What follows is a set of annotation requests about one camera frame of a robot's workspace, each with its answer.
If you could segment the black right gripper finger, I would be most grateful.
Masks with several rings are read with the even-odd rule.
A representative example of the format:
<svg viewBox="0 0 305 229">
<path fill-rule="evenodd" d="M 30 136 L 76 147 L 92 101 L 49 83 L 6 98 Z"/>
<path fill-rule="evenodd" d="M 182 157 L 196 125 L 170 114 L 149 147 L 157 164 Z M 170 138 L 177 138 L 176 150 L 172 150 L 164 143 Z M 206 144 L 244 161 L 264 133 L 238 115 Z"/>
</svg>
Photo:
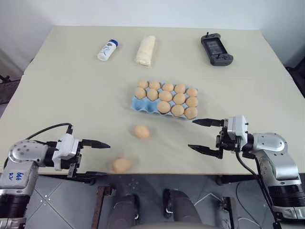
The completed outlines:
<svg viewBox="0 0 305 229">
<path fill-rule="evenodd" d="M 218 119 L 210 119 L 210 118 L 205 118 L 205 119 L 196 119 L 192 121 L 193 123 L 201 126 L 216 126 L 216 127 L 223 127 L 224 126 L 224 119 L 218 120 Z"/>
<path fill-rule="evenodd" d="M 206 146 L 190 145 L 190 144 L 188 144 L 188 146 L 191 149 L 199 152 L 200 154 L 213 156 L 213 157 L 216 157 L 218 159 L 223 158 L 223 150 L 222 149 L 212 150 L 212 149 L 210 149 L 209 147 L 206 147 Z"/>
</svg>

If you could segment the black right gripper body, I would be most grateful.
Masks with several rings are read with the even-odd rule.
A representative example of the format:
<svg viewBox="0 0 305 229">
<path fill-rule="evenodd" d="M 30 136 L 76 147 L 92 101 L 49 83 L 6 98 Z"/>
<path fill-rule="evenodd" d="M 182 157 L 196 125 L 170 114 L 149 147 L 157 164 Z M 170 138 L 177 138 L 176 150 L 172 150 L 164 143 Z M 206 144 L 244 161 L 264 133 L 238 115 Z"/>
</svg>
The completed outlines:
<svg viewBox="0 0 305 229">
<path fill-rule="evenodd" d="M 241 151 L 241 137 L 230 137 L 227 132 L 227 127 L 222 127 L 219 135 L 216 136 L 216 147 L 219 150 L 227 150 L 239 153 Z"/>
</svg>

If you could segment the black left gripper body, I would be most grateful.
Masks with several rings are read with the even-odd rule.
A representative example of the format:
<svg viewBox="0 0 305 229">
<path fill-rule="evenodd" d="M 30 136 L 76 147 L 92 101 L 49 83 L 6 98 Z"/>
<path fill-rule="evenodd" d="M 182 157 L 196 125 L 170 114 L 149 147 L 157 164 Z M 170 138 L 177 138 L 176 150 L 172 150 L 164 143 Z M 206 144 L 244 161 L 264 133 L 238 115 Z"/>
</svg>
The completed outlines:
<svg viewBox="0 0 305 229">
<path fill-rule="evenodd" d="M 56 171 L 67 170 L 67 178 L 76 178 L 82 149 L 81 140 L 59 140 L 56 145 Z"/>
</svg>

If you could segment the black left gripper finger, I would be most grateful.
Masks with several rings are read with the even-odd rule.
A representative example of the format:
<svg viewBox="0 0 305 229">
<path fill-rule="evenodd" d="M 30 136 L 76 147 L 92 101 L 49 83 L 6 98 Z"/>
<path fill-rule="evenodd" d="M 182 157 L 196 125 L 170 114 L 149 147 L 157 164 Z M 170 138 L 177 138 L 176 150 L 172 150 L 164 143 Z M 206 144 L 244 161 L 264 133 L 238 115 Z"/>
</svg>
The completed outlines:
<svg viewBox="0 0 305 229">
<path fill-rule="evenodd" d="M 107 175 L 105 172 L 87 171 L 85 173 L 78 173 L 76 175 L 76 181 L 94 185 L 99 178 L 105 175 Z"/>
<path fill-rule="evenodd" d="M 106 143 L 97 140 L 89 140 L 89 139 L 83 139 L 82 146 L 90 146 L 91 148 L 97 148 L 97 149 L 111 148 L 111 146 Z"/>
</svg>

